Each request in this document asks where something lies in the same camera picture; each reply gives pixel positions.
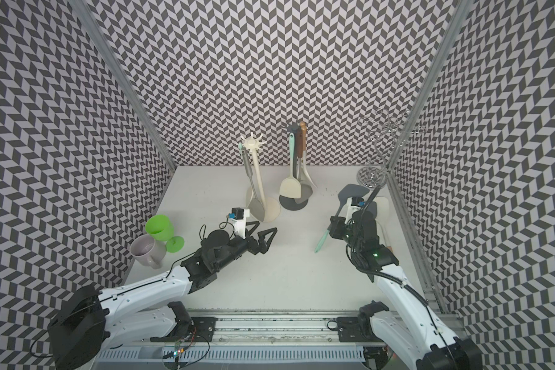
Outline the cream spatula wooden handle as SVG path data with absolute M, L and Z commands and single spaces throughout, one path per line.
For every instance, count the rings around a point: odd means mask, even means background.
M 385 244 L 389 244 L 389 236 L 387 234 L 386 225 L 390 218 L 390 203 L 386 197 L 376 197 L 377 206 L 376 223 L 380 226 Z

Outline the grey turner mint handle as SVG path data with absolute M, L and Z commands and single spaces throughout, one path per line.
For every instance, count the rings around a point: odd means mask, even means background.
M 322 249 L 322 246 L 324 245 L 324 243 L 325 243 L 325 241 L 326 241 L 326 239 L 329 235 L 329 231 L 330 231 L 331 225 L 332 225 L 332 219 L 334 217 L 339 216 L 343 207 L 346 205 L 347 200 L 350 197 L 364 197 L 366 194 L 368 194 L 368 192 L 369 192 L 368 188 L 366 188 L 364 186 L 361 186 L 361 185 L 353 184 L 353 183 L 349 183 L 349 184 L 345 185 L 342 188 L 342 190 L 338 193 L 339 209 L 337 210 L 335 216 L 330 218 L 330 224 L 328 225 L 327 230 L 325 231 L 322 238 L 318 242 L 317 247 L 314 250 L 315 253 L 319 253 L 319 251 Z

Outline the cream turner mint handle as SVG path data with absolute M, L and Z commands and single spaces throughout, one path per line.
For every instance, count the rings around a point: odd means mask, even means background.
M 280 195 L 289 198 L 299 198 L 302 195 L 302 185 L 294 177 L 294 160 L 295 160 L 295 137 L 293 133 L 288 136 L 288 158 L 289 158 L 289 172 L 280 186 Z

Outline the grey spatula mint handle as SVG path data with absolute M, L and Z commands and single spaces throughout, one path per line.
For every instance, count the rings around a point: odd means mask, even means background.
M 378 215 L 378 205 L 376 202 L 365 202 L 362 208 L 363 220 L 375 220 Z

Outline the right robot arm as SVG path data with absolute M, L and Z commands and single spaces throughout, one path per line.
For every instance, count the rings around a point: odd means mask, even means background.
M 385 294 L 402 322 L 382 302 L 359 309 L 365 335 L 382 339 L 410 369 L 482 369 L 483 354 L 471 339 L 461 339 L 409 283 L 398 258 L 380 243 L 375 217 L 362 210 L 332 216 L 329 235 L 346 243 L 352 266 Z

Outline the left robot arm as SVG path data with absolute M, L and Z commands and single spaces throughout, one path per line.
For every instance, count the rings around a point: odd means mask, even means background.
M 77 369 L 101 351 L 149 339 L 170 342 L 183 339 L 191 317 L 181 299 L 205 288 L 218 273 L 249 252 L 266 254 L 277 228 L 229 234 L 208 234 L 193 253 L 171 265 L 171 269 L 129 285 L 97 290 L 92 285 L 78 289 L 63 303 L 48 325 L 51 353 L 58 369 Z

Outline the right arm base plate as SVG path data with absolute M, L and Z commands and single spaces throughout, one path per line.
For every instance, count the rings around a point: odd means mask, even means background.
M 339 342 L 344 343 L 377 343 L 382 339 L 376 337 L 368 326 L 368 322 L 359 317 L 337 317 L 337 333 Z

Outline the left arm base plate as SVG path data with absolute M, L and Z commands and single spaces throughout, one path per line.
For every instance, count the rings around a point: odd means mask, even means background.
M 180 342 L 187 343 L 212 342 L 216 330 L 217 318 L 195 317 L 188 321 L 179 321 L 165 336 L 151 337 L 151 342 Z

